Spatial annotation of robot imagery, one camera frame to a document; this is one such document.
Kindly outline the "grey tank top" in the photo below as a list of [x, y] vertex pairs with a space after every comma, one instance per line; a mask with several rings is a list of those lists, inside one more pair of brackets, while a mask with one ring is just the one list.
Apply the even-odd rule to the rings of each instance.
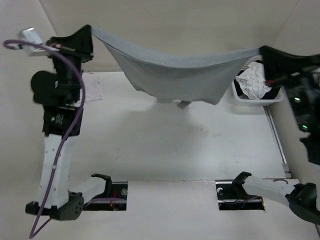
[[258, 48], [205, 56], [174, 56], [142, 47], [92, 27], [92, 35], [113, 56], [131, 85], [161, 102], [217, 105], [237, 73]]

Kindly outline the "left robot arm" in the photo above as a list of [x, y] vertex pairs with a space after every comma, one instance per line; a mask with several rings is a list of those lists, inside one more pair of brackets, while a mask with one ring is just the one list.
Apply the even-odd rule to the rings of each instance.
[[83, 26], [66, 37], [52, 37], [47, 43], [61, 58], [52, 56], [55, 71], [38, 71], [30, 81], [33, 100], [42, 105], [44, 159], [37, 197], [25, 207], [27, 214], [49, 216], [53, 220], [73, 221], [93, 198], [108, 199], [112, 180], [92, 174], [84, 183], [68, 188], [72, 152], [80, 134], [82, 64], [93, 59], [91, 27]]

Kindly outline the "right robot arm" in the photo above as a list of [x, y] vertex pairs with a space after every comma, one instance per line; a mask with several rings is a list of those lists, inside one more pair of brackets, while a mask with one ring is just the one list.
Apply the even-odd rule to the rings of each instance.
[[288, 207], [300, 219], [320, 223], [320, 56], [295, 55], [262, 46], [266, 84], [282, 87], [291, 108], [296, 142], [304, 148], [305, 162], [313, 182], [281, 184], [241, 172], [232, 181], [232, 192], [239, 199], [262, 197]]

